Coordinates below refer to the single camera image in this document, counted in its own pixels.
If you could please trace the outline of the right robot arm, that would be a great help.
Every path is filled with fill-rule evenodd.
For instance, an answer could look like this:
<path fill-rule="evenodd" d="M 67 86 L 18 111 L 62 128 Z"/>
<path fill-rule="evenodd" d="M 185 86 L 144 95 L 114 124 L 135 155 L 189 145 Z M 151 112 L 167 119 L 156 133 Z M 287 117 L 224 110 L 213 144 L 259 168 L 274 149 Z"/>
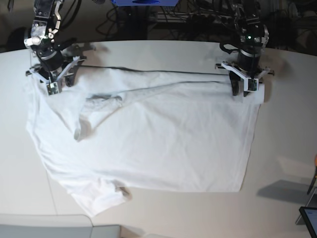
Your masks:
<path fill-rule="evenodd" d="M 32 27 L 24 38 L 24 45 L 38 59 L 39 63 L 26 71 L 26 76 L 33 75 L 41 83 L 56 88 L 65 82 L 67 87 L 75 83 L 74 69 L 86 57 L 83 54 L 85 46 L 78 45 L 77 39 L 58 42 L 62 26 L 60 11 L 62 0 L 36 0 L 34 2 L 35 18 Z"/>

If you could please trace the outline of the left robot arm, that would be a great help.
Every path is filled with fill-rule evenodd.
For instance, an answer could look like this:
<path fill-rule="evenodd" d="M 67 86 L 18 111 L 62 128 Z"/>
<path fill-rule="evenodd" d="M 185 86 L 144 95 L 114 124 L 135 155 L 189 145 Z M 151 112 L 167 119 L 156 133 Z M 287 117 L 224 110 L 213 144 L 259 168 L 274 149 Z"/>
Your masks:
<path fill-rule="evenodd" d="M 101 25 L 94 27 L 105 40 L 146 40 L 152 30 L 165 31 L 175 40 L 220 37 L 220 49 L 237 54 L 236 60 L 217 64 L 228 71 L 233 95 L 258 91 L 260 79 L 269 74 L 259 66 L 269 31 L 255 0 L 221 0 L 218 9 L 207 0 L 195 0 L 194 9 L 186 12 L 177 11 L 176 0 L 113 0 L 111 4 L 104 20 L 107 31 Z"/>

